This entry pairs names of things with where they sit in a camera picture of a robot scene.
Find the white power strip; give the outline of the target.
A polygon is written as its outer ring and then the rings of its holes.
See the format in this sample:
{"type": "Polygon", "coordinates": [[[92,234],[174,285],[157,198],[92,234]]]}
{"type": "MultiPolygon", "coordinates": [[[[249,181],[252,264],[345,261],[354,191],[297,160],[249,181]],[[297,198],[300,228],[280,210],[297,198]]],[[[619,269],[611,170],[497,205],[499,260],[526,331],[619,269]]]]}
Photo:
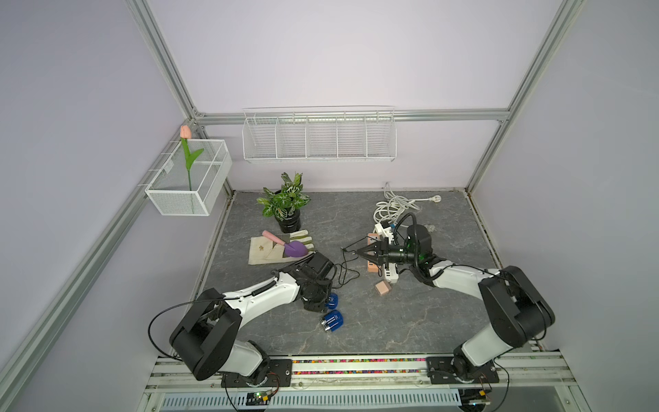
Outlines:
{"type": "Polygon", "coordinates": [[[396,264],[394,264],[394,263],[384,264],[382,266],[382,272],[383,272],[384,279],[389,284],[396,284],[398,282],[399,275],[398,275],[398,272],[397,272],[396,264]]]}

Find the pink stick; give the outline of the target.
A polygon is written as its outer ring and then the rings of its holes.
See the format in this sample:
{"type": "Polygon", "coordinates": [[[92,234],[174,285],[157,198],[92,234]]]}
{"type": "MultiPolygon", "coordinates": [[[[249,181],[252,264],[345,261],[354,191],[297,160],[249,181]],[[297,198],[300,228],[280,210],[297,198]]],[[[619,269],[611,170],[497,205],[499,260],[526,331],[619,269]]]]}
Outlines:
{"type": "Polygon", "coordinates": [[[262,232],[262,237],[264,237],[264,238],[266,238],[266,239],[268,239],[268,240],[271,240],[272,242],[274,242],[274,243],[276,243],[276,244],[278,244],[278,245],[285,245],[285,244],[286,244],[286,242],[285,242],[284,240],[282,240],[280,237],[274,235],[273,233],[271,233],[271,232],[269,232],[269,231],[267,231],[267,230],[264,230],[264,231],[262,232]]]}

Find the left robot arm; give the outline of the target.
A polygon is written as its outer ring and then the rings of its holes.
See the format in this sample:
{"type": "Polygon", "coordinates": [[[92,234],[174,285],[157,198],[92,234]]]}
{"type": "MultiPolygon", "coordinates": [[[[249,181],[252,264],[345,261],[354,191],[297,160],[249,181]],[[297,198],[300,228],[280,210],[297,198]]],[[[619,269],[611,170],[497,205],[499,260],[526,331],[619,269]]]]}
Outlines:
{"type": "Polygon", "coordinates": [[[224,294],[209,288],[196,300],[156,314],[147,327],[149,341],[164,357],[183,362],[197,381],[221,374],[228,378],[225,388],[289,386],[291,360],[274,360],[254,341],[238,340],[238,334],[254,319],[297,300],[308,312],[328,312],[334,307],[330,277],[334,270],[327,257],[313,252],[248,288],[224,294]],[[180,307],[188,310],[170,335],[175,354],[169,355],[154,341],[152,327],[163,314],[180,307]]]}

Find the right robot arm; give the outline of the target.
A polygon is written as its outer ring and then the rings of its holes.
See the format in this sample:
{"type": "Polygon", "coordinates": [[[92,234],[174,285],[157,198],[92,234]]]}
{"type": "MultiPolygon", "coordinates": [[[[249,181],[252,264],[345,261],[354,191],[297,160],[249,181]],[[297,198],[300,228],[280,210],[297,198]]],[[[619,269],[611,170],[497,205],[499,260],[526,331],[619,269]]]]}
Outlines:
{"type": "Polygon", "coordinates": [[[379,266],[386,281],[396,282],[398,267],[403,265],[419,282],[475,297],[487,311],[488,324],[459,345],[451,357],[427,359],[434,384],[469,384],[479,379],[497,382],[496,358],[532,339],[544,338],[555,323],[553,309],[517,266],[488,270],[443,259],[433,252],[430,233],[416,223],[408,227],[403,242],[387,221],[377,223],[374,233],[377,238],[360,255],[379,266]]]}

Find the pink artificial tulip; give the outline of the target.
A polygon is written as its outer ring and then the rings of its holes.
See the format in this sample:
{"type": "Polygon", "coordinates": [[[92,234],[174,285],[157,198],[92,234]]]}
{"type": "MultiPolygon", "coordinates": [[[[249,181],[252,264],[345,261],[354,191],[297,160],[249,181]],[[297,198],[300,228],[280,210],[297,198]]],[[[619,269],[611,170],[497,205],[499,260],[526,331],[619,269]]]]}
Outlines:
{"type": "Polygon", "coordinates": [[[192,139],[192,130],[188,125],[182,125],[180,127],[180,143],[184,152],[185,158],[185,169],[187,172],[187,180],[189,190],[192,190],[192,166],[194,165],[197,158],[204,153],[204,149],[197,149],[192,151],[190,149],[189,142],[192,139]]]}

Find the potted green plant black vase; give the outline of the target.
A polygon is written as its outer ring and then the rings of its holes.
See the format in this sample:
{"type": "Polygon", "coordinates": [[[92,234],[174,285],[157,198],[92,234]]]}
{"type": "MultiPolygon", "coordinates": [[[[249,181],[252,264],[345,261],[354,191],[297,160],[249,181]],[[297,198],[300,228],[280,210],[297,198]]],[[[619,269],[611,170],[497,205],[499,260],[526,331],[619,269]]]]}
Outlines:
{"type": "Polygon", "coordinates": [[[257,203],[263,207],[263,216],[274,217],[283,233],[297,232],[302,226],[300,209],[311,199],[303,192],[302,173],[295,173],[293,178],[282,173],[281,179],[280,190],[273,192],[264,187],[264,196],[259,197],[257,203]]]}

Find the cream hand-shaped holder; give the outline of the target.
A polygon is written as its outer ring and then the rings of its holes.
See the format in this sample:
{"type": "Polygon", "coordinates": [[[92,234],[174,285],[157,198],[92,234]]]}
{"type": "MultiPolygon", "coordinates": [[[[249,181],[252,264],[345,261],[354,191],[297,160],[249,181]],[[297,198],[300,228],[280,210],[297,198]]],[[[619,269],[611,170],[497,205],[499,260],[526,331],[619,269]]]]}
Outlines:
{"type": "MultiPolygon", "coordinates": [[[[312,243],[312,237],[309,235],[307,230],[301,230],[294,233],[278,234],[277,237],[285,242],[298,240],[304,244],[308,252],[306,255],[303,255],[303,257],[306,257],[309,253],[315,251],[315,245],[312,243]]],[[[300,260],[300,257],[289,257],[288,254],[286,254],[283,245],[276,244],[276,242],[268,240],[264,236],[251,238],[248,257],[249,265],[283,264],[296,260],[300,260]]]]}

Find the orange power strip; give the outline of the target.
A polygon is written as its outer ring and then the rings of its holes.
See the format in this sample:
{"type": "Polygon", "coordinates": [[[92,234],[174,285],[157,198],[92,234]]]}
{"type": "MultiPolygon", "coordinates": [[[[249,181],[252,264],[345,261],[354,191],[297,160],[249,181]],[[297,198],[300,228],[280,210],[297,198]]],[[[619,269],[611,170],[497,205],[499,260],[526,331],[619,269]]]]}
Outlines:
{"type": "MultiPolygon", "coordinates": [[[[380,240],[380,236],[376,233],[369,233],[367,235],[367,245],[372,245],[376,241],[380,240]]],[[[379,266],[377,264],[374,264],[371,261],[367,262],[367,271],[370,273],[376,273],[379,274],[379,266]]]]}

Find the pink charger cube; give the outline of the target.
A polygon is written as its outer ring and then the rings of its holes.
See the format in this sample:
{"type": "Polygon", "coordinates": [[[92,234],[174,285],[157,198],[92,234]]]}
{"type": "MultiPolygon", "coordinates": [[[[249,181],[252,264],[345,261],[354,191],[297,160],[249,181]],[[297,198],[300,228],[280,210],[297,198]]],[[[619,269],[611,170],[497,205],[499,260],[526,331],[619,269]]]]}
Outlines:
{"type": "Polygon", "coordinates": [[[391,293],[392,286],[387,281],[380,281],[375,285],[375,289],[380,296],[384,296],[391,293]]]}

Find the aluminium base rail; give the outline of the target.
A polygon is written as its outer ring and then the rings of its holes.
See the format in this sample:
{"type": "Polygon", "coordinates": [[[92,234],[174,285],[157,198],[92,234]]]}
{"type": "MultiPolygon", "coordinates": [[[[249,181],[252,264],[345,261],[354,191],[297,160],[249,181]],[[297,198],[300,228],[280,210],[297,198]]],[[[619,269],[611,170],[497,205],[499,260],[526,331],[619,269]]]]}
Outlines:
{"type": "Polygon", "coordinates": [[[508,353],[487,374],[463,383],[440,374],[421,355],[272,356],[271,367],[284,391],[330,389],[427,389],[437,379],[441,388],[487,389],[576,386],[577,380],[558,352],[508,353]]]}

